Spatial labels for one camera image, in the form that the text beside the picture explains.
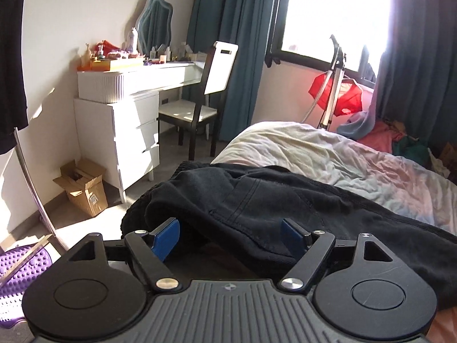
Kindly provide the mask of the black pants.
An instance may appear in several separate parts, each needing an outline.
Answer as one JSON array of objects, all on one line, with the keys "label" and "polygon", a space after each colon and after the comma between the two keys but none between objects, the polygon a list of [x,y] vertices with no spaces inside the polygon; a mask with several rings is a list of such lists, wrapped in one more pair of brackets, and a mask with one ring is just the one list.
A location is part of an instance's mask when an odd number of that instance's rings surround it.
[{"label": "black pants", "polygon": [[280,238],[285,218],[343,240],[368,232],[432,287],[440,309],[456,305],[456,236],[279,166],[184,162],[127,210],[121,230],[153,230],[168,218],[180,222],[181,246],[216,243],[273,280],[295,263]]}]

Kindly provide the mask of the pile of colourful clothes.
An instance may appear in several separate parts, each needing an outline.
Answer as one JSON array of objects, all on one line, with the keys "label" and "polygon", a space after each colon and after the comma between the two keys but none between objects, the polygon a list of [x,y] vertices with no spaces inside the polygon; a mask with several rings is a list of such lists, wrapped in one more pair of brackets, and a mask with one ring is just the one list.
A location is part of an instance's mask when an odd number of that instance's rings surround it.
[{"label": "pile of colourful clothes", "polygon": [[372,149],[402,156],[456,184],[456,144],[446,143],[439,156],[426,142],[406,133],[399,121],[376,121],[373,129],[358,143]]}]

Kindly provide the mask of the pastel bed duvet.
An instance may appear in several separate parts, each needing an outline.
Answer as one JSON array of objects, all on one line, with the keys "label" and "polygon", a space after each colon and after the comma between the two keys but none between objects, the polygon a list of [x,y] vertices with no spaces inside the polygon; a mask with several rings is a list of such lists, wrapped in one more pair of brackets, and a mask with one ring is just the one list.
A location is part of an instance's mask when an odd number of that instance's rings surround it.
[{"label": "pastel bed duvet", "polygon": [[372,233],[390,248],[389,233],[407,219],[435,234],[456,234],[456,185],[416,162],[380,152],[333,132],[291,121],[263,121],[238,134],[214,164],[279,166],[367,199],[383,210],[386,231]]}]

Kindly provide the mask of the open cardboard box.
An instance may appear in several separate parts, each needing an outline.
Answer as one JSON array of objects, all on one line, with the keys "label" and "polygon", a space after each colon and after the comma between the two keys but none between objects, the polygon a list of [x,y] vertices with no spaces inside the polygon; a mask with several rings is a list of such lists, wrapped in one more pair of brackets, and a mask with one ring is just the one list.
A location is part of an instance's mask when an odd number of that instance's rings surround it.
[{"label": "open cardboard box", "polygon": [[108,207],[103,185],[104,173],[103,166],[81,158],[61,166],[61,175],[53,182],[66,192],[72,204],[93,218]]}]

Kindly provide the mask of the white dresser desk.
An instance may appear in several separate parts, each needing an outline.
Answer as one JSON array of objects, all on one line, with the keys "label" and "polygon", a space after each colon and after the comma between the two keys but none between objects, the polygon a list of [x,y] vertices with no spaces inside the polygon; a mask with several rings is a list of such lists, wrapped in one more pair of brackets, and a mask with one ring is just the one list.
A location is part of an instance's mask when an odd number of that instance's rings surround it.
[{"label": "white dresser desk", "polygon": [[121,201],[160,163],[160,92],[199,83],[203,68],[177,62],[78,72],[74,114],[81,155],[105,168],[103,179]]}]

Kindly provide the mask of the black white chair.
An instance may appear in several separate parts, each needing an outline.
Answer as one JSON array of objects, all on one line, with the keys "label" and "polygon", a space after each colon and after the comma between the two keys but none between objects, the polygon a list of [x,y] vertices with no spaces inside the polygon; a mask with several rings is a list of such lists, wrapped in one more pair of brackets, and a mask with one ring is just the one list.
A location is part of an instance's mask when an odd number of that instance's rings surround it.
[{"label": "black white chair", "polygon": [[178,144],[189,132],[188,159],[195,159],[196,137],[199,127],[212,124],[210,156],[214,157],[225,110],[228,83],[232,74],[238,45],[216,41],[206,56],[194,101],[180,99],[159,108],[159,120],[179,128]]}]

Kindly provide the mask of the purple massage mat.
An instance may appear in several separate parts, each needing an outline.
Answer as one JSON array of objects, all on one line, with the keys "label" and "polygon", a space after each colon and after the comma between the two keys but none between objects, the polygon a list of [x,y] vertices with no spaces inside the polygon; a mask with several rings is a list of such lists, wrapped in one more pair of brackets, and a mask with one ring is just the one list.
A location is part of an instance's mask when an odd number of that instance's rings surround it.
[{"label": "purple massage mat", "polygon": [[25,319],[22,309],[23,294],[52,264],[49,252],[42,248],[1,287],[1,328],[12,328]]}]

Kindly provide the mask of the red garment on hanger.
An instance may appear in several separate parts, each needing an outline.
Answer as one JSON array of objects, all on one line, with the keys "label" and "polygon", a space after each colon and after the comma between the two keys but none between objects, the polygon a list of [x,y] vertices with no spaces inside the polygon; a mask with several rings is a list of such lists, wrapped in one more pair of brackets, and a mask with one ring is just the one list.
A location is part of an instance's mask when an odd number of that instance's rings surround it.
[{"label": "red garment on hanger", "polygon": [[[308,93],[311,97],[316,98],[321,85],[324,84],[326,73],[316,76]],[[324,88],[324,91],[318,101],[318,106],[325,110],[327,108],[328,98],[332,89],[333,80],[330,79]],[[336,102],[334,116],[353,115],[362,111],[362,93],[363,89],[351,78],[342,80]]]}]

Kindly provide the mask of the teal curtain right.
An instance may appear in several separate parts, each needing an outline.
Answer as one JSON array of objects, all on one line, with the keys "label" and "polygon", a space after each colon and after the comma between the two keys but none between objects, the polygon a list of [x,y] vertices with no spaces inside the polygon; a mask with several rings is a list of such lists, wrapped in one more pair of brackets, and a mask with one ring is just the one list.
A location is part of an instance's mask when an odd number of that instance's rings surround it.
[{"label": "teal curtain right", "polygon": [[432,145],[456,142],[456,0],[392,0],[376,115]]}]

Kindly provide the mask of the teal curtain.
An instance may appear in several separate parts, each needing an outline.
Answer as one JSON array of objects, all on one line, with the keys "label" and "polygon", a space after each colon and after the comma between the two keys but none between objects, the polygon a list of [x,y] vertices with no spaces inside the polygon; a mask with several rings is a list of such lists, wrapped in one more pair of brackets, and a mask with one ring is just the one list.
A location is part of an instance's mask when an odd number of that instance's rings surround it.
[{"label": "teal curtain", "polygon": [[230,141],[252,121],[266,54],[273,0],[194,0],[187,44],[195,52],[214,42],[238,53],[228,85],[219,139]]},{"label": "teal curtain", "polygon": [[456,0],[392,0],[376,115],[432,145],[456,142]]}]

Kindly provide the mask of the cosmetics clutter on desk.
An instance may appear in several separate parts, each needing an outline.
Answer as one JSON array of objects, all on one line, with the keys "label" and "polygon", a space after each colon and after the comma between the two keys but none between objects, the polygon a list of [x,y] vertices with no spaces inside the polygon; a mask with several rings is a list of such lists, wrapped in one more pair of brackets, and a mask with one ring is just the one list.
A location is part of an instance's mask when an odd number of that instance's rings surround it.
[{"label": "cosmetics clutter on desk", "polygon": [[81,55],[81,63],[77,71],[114,71],[131,67],[149,66],[154,64],[200,62],[204,63],[207,54],[194,53],[189,45],[182,43],[174,55],[170,47],[160,44],[152,47],[149,52],[140,47],[139,33],[131,28],[126,41],[117,47],[107,40],[95,45],[86,44],[86,50]]}]

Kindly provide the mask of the wavy mirror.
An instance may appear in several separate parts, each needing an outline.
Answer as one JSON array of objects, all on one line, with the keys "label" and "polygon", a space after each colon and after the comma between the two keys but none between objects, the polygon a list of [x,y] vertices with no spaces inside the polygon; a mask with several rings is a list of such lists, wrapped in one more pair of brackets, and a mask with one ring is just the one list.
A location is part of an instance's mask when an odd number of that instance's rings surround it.
[{"label": "wavy mirror", "polygon": [[138,45],[142,54],[171,44],[173,6],[165,0],[147,0],[136,21]]}]

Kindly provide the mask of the teal curtain left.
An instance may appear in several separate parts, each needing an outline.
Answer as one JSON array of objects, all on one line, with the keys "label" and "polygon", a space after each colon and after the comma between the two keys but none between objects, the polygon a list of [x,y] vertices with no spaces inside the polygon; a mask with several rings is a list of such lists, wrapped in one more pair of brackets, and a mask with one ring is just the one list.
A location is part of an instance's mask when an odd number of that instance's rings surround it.
[{"label": "teal curtain left", "polygon": [[273,0],[194,0],[187,44],[195,52],[214,42],[238,53],[228,85],[219,139],[230,141],[252,121],[266,54]]}]

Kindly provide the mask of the black hanging garment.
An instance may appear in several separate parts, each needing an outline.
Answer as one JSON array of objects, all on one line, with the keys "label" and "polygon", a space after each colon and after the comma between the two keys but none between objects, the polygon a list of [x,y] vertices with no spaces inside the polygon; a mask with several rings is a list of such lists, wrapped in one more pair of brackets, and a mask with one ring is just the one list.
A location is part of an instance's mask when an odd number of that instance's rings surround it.
[{"label": "black hanging garment", "polygon": [[24,0],[0,0],[1,153],[16,146],[14,131],[28,126],[23,81],[22,28]]}]

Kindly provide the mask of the window frame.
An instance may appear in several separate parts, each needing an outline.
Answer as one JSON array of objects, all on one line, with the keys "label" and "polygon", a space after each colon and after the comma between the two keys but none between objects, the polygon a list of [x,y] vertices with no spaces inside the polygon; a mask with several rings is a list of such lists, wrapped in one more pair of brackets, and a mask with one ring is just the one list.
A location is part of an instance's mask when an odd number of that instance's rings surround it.
[{"label": "window frame", "polygon": [[374,0],[273,0],[265,64],[328,69],[334,48],[346,54],[346,74],[373,87],[379,60],[368,44]]}]

